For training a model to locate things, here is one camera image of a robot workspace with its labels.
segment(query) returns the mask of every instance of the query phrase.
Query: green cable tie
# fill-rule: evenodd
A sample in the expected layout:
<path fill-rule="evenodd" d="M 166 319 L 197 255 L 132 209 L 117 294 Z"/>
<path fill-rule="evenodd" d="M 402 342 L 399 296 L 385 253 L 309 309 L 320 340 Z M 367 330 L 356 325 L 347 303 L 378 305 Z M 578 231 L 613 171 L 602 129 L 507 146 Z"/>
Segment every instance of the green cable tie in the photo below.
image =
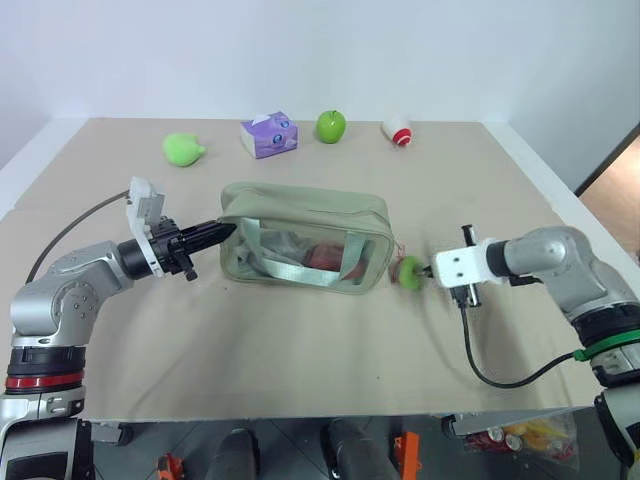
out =
<path fill-rule="evenodd" d="M 619 333 L 618 335 L 612 335 L 611 337 L 607 337 L 604 340 L 594 343 L 589 348 L 576 350 L 573 352 L 573 358 L 578 362 L 586 362 L 606 350 L 611 350 L 612 348 L 637 341 L 640 341 L 640 329 Z"/>

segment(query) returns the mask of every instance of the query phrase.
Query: person's leg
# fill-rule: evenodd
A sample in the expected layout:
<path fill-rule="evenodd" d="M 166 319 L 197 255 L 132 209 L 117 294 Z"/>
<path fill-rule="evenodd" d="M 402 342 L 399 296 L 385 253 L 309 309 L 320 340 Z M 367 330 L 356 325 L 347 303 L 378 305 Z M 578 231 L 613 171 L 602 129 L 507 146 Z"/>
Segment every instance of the person's leg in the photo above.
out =
<path fill-rule="evenodd" d="M 329 425 L 329 439 L 340 480 L 400 480 L 384 451 L 357 425 L 334 420 Z"/>
<path fill-rule="evenodd" d="M 218 447 L 205 480 L 256 480 L 257 455 L 257 443 L 251 432 L 233 430 Z"/>

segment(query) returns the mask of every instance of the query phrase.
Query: table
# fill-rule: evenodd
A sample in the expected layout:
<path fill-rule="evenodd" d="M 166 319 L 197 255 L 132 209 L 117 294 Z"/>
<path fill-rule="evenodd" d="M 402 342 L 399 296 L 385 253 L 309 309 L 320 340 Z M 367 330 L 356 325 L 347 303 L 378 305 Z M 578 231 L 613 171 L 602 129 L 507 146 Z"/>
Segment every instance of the table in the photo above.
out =
<path fill-rule="evenodd" d="M 220 215 L 235 181 L 362 191 L 383 197 L 398 242 L 427 258 L 463 245 L 460 226 L 508 239 L 561 224 L 550 204 L 479 123 L 414 124 L 391 145 L 377 123 L 350 122 L 326 145 L 301 122 L 298 149 L 253 159 L 233 120 L 89 120 L 0 222 L 8 306 L 40 250 L 80 212 L 124 190 L 132 175 L 166 193 L 182 228 Z M 196 133 L 208 153 L 180 169 L 161 142 Z M 71 232 L 48 262 L 91 243 L 130 238 L 124 203 Z M 88 348 L 85 416 L 122 421 L 395 415 L 589 405 L 600 386 L 586 364 L 565 363 L 534 384 L 503 391 L 467 365 L 459 314 L 433 284 L 406 292 L 385 276 L 369 293 L 234 283 L 218 249 L 194 255 L 200 278 L 147 278 L 108 300 Z M 481 286 L 471 312 L 476 356 L 496 380 L 522 378 L 580 347 L 543 286 Z M 0 346 L 8 358 L 8 308 Z"/>

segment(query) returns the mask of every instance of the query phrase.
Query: red ring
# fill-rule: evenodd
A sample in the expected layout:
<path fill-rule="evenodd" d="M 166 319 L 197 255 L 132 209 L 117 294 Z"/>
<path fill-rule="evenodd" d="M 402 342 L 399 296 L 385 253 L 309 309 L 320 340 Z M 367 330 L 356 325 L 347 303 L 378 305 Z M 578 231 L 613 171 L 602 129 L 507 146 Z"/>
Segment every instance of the red ring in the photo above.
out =
<path fill-rule="evenodd" d="M 59 385 L 81 382 L 83 378 L 84 371 L 46 377 L 7 377 L 5 387 L 15 389 L 57 387 Z"/>

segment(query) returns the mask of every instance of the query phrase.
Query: red and white cup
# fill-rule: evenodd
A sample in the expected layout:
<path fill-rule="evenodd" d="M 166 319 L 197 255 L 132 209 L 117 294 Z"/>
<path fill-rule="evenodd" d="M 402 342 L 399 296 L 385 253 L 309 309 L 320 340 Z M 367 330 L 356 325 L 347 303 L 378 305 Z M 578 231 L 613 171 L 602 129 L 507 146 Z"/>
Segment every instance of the red and white cup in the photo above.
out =
<path fill-rule="evenodd" d="M 411 127 L 404 115 L 391 115 L 382 122 L 382 131 L 396 145 L 404 147 L 411 143 Z"/>

